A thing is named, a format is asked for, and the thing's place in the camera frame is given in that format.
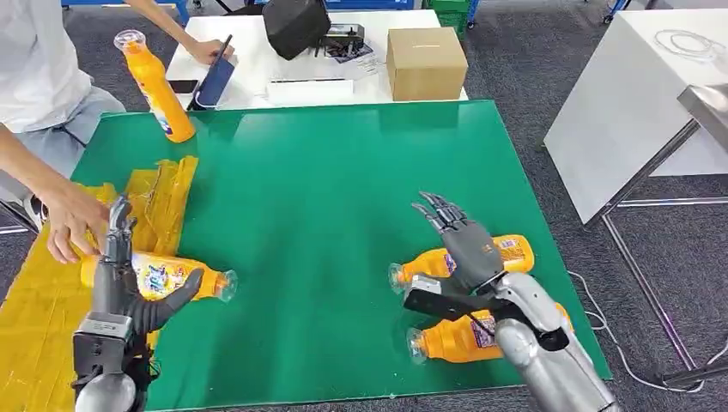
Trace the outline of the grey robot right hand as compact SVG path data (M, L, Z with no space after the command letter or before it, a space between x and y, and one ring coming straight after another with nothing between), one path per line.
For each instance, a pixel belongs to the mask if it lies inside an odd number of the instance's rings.
M504 272L501 254L488 230L455 203L441 195L421 191L425 203L413 203L438 233L456 264L452 277L471 295L485 294L488 285Z

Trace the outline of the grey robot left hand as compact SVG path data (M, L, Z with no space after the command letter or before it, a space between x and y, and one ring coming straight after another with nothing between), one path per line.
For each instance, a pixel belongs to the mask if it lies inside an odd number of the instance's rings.
M94 274L92 308L96 312L126 316L137 335L161 329L198 293L203 270L194 269L185 283L160 300L148 300L137 286L131 264L132 234L137 219L130 215L127 196L119 196L109 209L104 253Z

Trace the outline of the person's left hand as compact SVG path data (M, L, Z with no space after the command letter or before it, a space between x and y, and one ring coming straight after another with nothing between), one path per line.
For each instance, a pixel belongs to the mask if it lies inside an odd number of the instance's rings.
M234 53L232 46L225 45L218 39L191 39L185 43L185 49L201 64L212 64L216 58L229 58Z

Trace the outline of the person's right hand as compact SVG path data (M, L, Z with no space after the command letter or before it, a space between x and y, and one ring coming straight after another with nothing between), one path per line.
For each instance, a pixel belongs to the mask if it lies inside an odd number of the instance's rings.
M88 193L55 194L44 200L49 209L47 248L60 263L79 260L84 255L100 255L108 229L108 207Z

